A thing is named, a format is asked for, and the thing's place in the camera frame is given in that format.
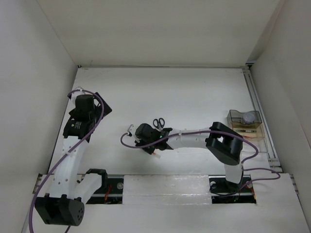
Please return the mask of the orange red pen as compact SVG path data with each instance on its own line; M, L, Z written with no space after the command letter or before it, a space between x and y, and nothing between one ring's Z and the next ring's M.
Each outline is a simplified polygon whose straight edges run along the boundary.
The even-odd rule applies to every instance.
M159 155L159 154L156 153L156 152L153 152L152 155L153 155L154 157L156 157L157 159L160 159L160 158L161 158L161 155Z

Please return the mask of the green pen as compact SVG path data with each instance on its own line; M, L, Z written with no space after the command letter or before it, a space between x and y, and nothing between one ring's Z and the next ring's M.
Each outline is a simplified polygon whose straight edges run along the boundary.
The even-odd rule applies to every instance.
M237 129L235 130L238 133L257 133L256 130L244 130L244 129Z

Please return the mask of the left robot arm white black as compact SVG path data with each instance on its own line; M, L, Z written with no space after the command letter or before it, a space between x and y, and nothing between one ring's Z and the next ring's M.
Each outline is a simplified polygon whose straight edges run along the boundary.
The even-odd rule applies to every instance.
M77 176L91 135L112 109L97 92L76 89L68 97L74 101L74 108L63 129L62 155L40 188L50 176L51 185L43 197L35 196L31 210L36 210L47 225L70 227L81 224L91 196L108 188L108 175L104 169L90 168L80 182Z

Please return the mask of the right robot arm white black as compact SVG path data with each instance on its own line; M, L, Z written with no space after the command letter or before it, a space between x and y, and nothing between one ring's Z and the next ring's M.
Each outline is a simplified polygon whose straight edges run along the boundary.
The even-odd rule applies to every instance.
M246 140L220 122L213 122L210 128L199 130L173 128L159 130L147 123L142 123L130 132L135 136L135 146L142 147L148 154L152 154L154 150L208 149L219 162L224 164L227 192L237 192L242 186L241 151Z

